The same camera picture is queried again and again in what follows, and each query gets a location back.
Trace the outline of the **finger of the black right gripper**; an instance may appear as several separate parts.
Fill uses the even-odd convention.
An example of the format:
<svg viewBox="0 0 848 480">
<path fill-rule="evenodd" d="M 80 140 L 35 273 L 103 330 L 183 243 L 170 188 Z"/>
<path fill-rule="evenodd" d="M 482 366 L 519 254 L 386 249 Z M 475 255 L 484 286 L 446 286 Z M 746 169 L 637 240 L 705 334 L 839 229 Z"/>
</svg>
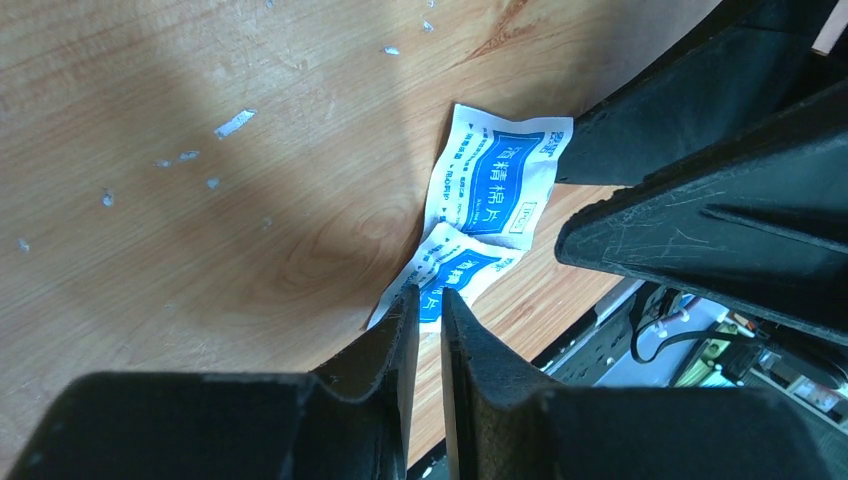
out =
<svg viewBox="0 0 848 480">
<path fill-rule="evenodd" d="M 554 251 L 845 344 L 846 82 L 583 208 Z"/>
<path fill-rule="evenodd" d="M 575 121 L 556 182 L 633 186 L 809 96 L 834 1 L 722 1 Z"/>
</svg>

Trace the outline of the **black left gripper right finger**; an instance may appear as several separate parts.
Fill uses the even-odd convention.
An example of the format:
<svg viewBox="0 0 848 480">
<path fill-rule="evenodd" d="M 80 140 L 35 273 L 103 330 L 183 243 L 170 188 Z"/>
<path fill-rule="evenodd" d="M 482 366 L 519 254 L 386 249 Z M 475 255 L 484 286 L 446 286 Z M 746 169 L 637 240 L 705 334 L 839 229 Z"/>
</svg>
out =
<svg viewBox="0 0 848 480">
<path fill-rule="evenodd" d="M 803 420 L 756 388 L 571 387 L 442 299 L 454 479 L 826 479 Z"/>
</svg>

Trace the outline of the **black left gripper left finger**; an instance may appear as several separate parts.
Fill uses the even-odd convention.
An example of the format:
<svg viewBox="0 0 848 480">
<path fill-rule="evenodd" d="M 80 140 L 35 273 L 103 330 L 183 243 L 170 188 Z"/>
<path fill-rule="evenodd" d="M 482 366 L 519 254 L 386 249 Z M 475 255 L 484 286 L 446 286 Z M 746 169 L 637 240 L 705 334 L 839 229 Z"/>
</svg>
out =
<svg viewBox="0 0 848 480">
<path fill-rule="evenodd" d="M 13 479 L 402 479 L 417 287 L 301 373 L 97 372 L 52 403 Z"/>
</svg>

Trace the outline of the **blue white wipe packets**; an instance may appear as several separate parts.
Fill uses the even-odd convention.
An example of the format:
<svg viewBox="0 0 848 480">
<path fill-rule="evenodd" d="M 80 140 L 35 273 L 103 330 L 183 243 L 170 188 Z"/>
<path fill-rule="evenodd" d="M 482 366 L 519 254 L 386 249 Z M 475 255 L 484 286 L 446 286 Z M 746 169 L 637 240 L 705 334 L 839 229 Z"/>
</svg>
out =
<svg viewBox="0 0 848 480">
<path fill-rule="evenodd" d="M 429 180 L 421 242 L 368 325 L 374 327 L 400 293 L 415 285 L 420 330 L 438 332 L 444 289 L 471 305 L 512 270 L 532 248 L 573 132 L 571 117 L 511 121 L 455 105 Z"/>
</svg>

